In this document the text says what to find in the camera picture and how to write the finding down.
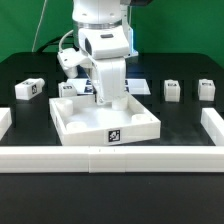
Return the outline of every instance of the white wall segment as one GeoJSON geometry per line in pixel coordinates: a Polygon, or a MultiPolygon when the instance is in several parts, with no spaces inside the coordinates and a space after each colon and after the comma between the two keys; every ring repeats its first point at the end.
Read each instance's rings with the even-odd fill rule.
{"type": "Polygon", "coordinates": [[[0,108],[0,141],[12,124],[10,108],[0,108]]]}
{"type": "Polygon", "coordinates": [[[201,124],[215,145],[224,146],[224,120],[214,108],[203,108],[201,124]]]}
{"type": "Polygon", "coordinates": [[[1,147],[0,172],[224,172],[224,147],[1,147]]]}

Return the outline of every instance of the cable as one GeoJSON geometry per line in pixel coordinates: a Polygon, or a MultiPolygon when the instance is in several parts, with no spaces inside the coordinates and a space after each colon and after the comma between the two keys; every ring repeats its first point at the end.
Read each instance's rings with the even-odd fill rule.
{"type": "MultiPolygon", "coordinates": [[[[70,45],[70,46],[72,46],[73,48],[75,48],[74,45],[73,45],[73,43],[64,43],[64,45],[70,45]]],[[[47,44],[47,45],[44,45],[44,46],[40,47],[36,52],[37,52],[37,53],[43,53],[44,50],[45,50],[46,48],[50,47],[50,46],[58,46],[58,43],[49,43],[49,44],[47,44]]]]}
{"type": "Polygon", "coordinates": [[[60,40],[59,42],[59,51],[63,51],[63,48],[62,48],[62,44],[63,42],[65,41],[65,39],[70,36],[71,34],[73,34],[73,30],[70,30],[68,33],[66,33],[60,40]]]}
{"type": "Polygon", "coordinates": [[[33,42],[32,52],[34,52],[35,47],[36,47],[37,37],[38,37],[39,30],[40,30],[40,27],[41,27],[41,24],[42,24],[42,20],[44,18],[44,13],[45,13],[45,9],[46,9],[46,6],[47,6],[47,2],[48,2],[48,0],[44,1],[44,5],[43,5],[40,21],[39,21],[39,24],[38,24],[38,27],[37,27],[37,31],[36,31],[36,34],[35,34],[35,38],[34,38],[34,42],[33,42]]]}
{"type": "Polygon", "coordinates": [[[48,41],[46,44],[44,44],[43,46],[41,46],[40,48],[38,48],[36,50],[37,53],[42,53],[44,51],[44,49],[46,49],[49,45],[54,44],[55,42],[59,41],[62,37],[56,37],[50,41],[48,41]]]}

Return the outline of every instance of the black cable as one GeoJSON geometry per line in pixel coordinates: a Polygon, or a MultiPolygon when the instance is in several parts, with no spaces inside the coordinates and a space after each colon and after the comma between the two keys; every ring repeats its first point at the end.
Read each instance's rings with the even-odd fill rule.
{"type": "Polygon", "coordinates": [[[43,53],[43,51],[48,48],[49,46],[52,46],[52,45],[58,45],[58,43],[55,43],[57,41],[60,41],[62,38],[62,36],[60,37],[55,37],[54,39],[48,41],[46,44],[44,44],[43,46],[41,46],[40,48],[37,49],[37,53],[43,53]]]}

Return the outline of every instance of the white box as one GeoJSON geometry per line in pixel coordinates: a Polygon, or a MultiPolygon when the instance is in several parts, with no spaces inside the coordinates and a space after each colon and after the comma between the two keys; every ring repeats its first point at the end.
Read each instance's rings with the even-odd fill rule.
{"type": "Polygon", "coordinates": [[[160,137],[160,121],[127,93],[127,109],[117,111],[111,103],[98,106],[95,95],[50,99],[50,113],[62,145],[108,146],[160,137]],[[73,115],[64,113],[73,102],[73,115]]]}
{"type": "Polygon", "coordinates": [[[199,79],[198,96],[199,100],[214,101],[215,98],[214,82],[208,79],[199,79]]]}
{"type": "Polygon", "coordinates": [[[43,79],[27,79],[15,86],[16,99],[30,100],[42,92],[43,79]]]}
{"type": "Polygon", "coordinates": [[[179,102],[180,101],[180,85],[175,80],[165,80],[164,82],[165,101],[179,102]]]}
{"type": "Polygon", "coordinates": [[[0,140],[12,124],[10,108],[0,108],[0,140]]]}

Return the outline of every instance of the white cube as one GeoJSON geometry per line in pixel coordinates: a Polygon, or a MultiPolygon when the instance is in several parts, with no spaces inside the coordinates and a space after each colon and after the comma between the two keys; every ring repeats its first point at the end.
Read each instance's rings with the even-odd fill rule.
{"type": "Polygon", "coordinates": [[[10,108],[0,108],[0,140],[12,124],[10,108]]]}
{"type": "Polygon", "coordinates": [[[30,100],[42,92],[43,79],[27,79],[15,86],[16,99],[30,100]]]}
{"type": "Polygon", "coordinates": [[[214,101],[215,85],[213,80],[200,79],[198,83],[199,100],[214,101]]]}
{"type": "Polygon", "coordinates": [[[180,85],[175,80],[165,80],[164,82],[165,101],[179,102],[180,101],[180,85]]]}
{"type": "Polygon", "coordinates": [[[77,90],[72,83],[61,82],[58,84],[59,97],[77,96],[77,90]]]}

